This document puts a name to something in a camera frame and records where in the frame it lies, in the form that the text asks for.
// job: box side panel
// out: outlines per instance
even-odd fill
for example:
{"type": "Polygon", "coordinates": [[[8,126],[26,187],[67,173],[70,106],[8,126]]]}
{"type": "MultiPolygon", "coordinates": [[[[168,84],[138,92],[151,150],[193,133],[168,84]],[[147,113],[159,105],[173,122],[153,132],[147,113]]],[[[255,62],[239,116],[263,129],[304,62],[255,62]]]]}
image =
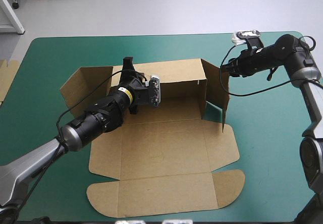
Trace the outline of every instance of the box side panel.
{"type": "MultiPolygon", "coordinates": [[[[113,67],[85,67],[79,68],[61,87],[61,94],[67,107],[71,107],[87,96],[95,87],[112,74],[113,67]]],[[[111,79],[103,83],[93,94],[71,110],[73,116],[83,114],[84,110],[96,100],[106,96],[111,79]]]]}
{"type": "Polygon", "coordinates": [[[205,113],[205,107],[206,107],[206,86],[207,86],[207,80],[201,80],[199,82],[199,91],[198,91],[198,95],[197,95],[197,99],[198,99],[198,105],[200,108],[200,113],[201,113],[201,117],[203,117],[204,113],[205,113]]]}
{"type": "MultiPolygon", "coordinates": [[[[176,60],[157,63],[135,64],[135,70],[144,73],[147,79],[151,75],[158,75],[162,83],[193,81],[205,79],[201,59],[176,60]]],[[[114,72],[122,66],[114,66],[114,72]]],[[[118,85],[120,75],[114,76],[112,86],[118,85]]]]}
{"type": "Polygon", "coordinates": [[[217,208],[210,173],[120,181],[119,217],[217,208]]]}
{"type": "MultiPolygon", "coordinates": [[[[220,85],[220,69],[205,60],[202,60],[202,65],[207,78],[206,100],[226,111],[229,103],[229,95],[220,85]]],[[[228,88],[228,73],[222,73],[222,83],[224,87],[228,88]]]]}

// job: chair wheel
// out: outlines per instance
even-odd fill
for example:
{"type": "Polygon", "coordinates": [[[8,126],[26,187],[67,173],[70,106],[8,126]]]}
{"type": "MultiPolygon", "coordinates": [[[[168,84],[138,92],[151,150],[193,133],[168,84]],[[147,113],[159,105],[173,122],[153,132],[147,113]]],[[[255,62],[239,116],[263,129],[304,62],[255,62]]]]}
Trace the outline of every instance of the chair wheel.
{"type": "Polygon", "coordinates": [[[12,8],[14,8],[14,9],[18,9],[18,8],[19,8],[19,4],[18,4],[18,3],[13,2],[13,3],[12,3],[12,8]]]}

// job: unfolded cardboard box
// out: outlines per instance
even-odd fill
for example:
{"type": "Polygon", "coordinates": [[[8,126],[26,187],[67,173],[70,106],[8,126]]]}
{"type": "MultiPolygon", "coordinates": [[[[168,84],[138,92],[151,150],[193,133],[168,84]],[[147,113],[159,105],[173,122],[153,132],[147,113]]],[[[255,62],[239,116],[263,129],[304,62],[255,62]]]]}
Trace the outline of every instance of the unfolded cardboard box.
{"type": "MultiPolygon", "coordinates": [[[[87,95],[122,66],[84,67],[61,88],[68,106],[87,95]]],[[[202,120],[206,102],[223,111],[229,96],[220,87],[219,69],[202,59],[136,64],[146,77],[159,75],[161,104],[140,106],[126,113],[122,127],[92,142],[89,170],[118,181],[92,184],[91,205],[111,217],[212,210],[232,203],[245,176],[241,170],[215,172],[239,159],[233,129],[202,120]]],[[[115,76],[72,113],[78,116],[90,103],[118,85],[115,76]]],[[[223,74],[228,85],[229,76],[223,74]]]]}
{"type": "Polygon", "coordinates": [[[18,61],[10,61],[7,64],[6,60],[0,60],[0,105],[5,100],[19,66],[18,61]]]}

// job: cardboard flap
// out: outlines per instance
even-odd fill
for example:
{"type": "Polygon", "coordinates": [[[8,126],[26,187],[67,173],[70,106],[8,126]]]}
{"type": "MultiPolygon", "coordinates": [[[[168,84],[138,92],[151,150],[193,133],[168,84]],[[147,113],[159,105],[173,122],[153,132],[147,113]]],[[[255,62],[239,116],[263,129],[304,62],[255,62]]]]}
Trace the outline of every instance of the cardboard flap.
{"type": "Polygon", "coordinates": [[[119,181],[92,184],[86,194],[91,205],[99,213],[118,217],[119,181]]]}
{"type": "MultiPolygon", "coordinates": [[[[158,75],[161,83],[174,83],[206,79],[201,59],[186,59],[156,63],[135,64],[135,70],[144,73],[149,80],[150,75],[158,75]]],[[[113,72],[122,69],[114,66],[113,72]]],[[[120,74],[112,79],[111,86],[118,85],[120,74]]]]}
{"type": "Polygon", "coordinates": [[[89,170],[120,180],[205,173],[239,159],[230,126],[205,120],[124,125],[92,142],[89,170]]]}
{"type": "Polygon", "coordinates": [[[241,170],[164,176],[93,184],[87,197],[98,212],[118,218],[214,210],[232,203],[244,182],[241,170]]]}
{"type": "Polygon", "coordinates": [[[10,61],[7,65],[6,60],[0,60],[0,102],[5,100],[19,67],[18,61],[10,61]]]}
{"type": "MultiPolygon", "coordinates": [[[[79,68],[61,87],[61,94],[67,107],[72,107],[88,95],[95,87],[112,74],[113,67],[82,67],[79,68]]],[[[101,85],[93,94],[71,110],[74,117],[83,114],[84,110],[96,100],[106,96],[111,79],[101,85]]]]}
{"type": "MultiPolygon", "coordinates": [[[[225,113],[230,98],[220,85],[220,69],[203,59],[201,61],[207,78],[206,100],[220,107],[225,113]]],[[[229,73],[222,73],[222,83],[225,88],[229,87],[229,73]]]]}
{"type": "Polygon", "coordinates": [[[230,205],[235,201],[245,183],[245,175],[241,170],[217,172],[212,174],[212,177],[219,208],[230,205]]]}

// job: white floor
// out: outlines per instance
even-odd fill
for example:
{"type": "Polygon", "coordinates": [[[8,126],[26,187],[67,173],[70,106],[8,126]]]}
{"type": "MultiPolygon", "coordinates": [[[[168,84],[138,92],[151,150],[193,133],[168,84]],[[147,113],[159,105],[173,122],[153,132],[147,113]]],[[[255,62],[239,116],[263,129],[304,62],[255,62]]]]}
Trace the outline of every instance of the white floor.
{"type": "MultiPolygon", "coordinates": [[[[14,60],[22,61],[29,44],[38,37],[257,29],[299,31],[313,36],[317,40],[313,55],[323,70],[320,26],[323,0],[19,0],[19,3],[20,8],[15,12],[26,32],[19,36],[12,52],[14,60]]],[[[6,44],[6,40],[8,36],[6,39],[0,35],[0,46],[6,44]]]]}

